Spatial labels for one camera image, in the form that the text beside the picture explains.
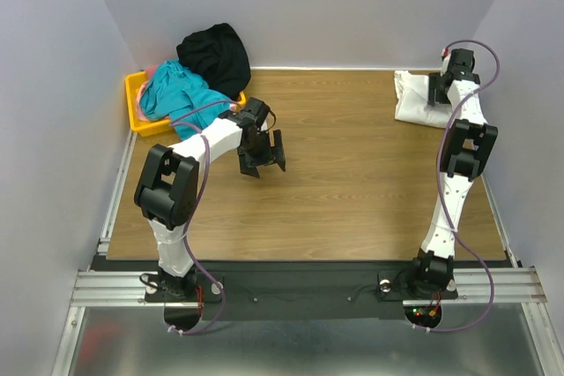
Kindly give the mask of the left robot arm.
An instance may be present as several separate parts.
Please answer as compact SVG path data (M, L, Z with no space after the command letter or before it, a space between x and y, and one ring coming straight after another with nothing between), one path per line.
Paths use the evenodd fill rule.
M147 153L134 195L134 203L152 228L159 253L158 279L141 279L145 286L175 299L189 299L196 289L190 273L196 264L187 249L188 225L194 217L209 178L210 165L236 151L240 172L259 178L260 166L286 169L279 129L271 130L275 114L263 101L250 98L244 107L220 113L205 129L188 122L186 114L173 126L192 129L188 139L171 146L155 144Z

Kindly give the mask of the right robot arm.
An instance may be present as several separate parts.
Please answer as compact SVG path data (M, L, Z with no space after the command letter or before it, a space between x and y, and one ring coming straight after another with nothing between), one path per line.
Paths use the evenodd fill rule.
M435 298L455 290L454 259L464 203L481 176L498 136L487 123L479 100L480 78L475 56L467 48L449 45L442 51L442 68L429 75L427 104L451 106L436 159L437 202L427 236L405 276L408 292Z

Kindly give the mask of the white t shirt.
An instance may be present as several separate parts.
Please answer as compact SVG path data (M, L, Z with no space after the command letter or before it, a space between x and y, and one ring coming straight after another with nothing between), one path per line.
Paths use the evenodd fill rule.
M408 70L394 71L397 98L394 117L396 121L445 129L452 106L427 104L429 76L412 74Z

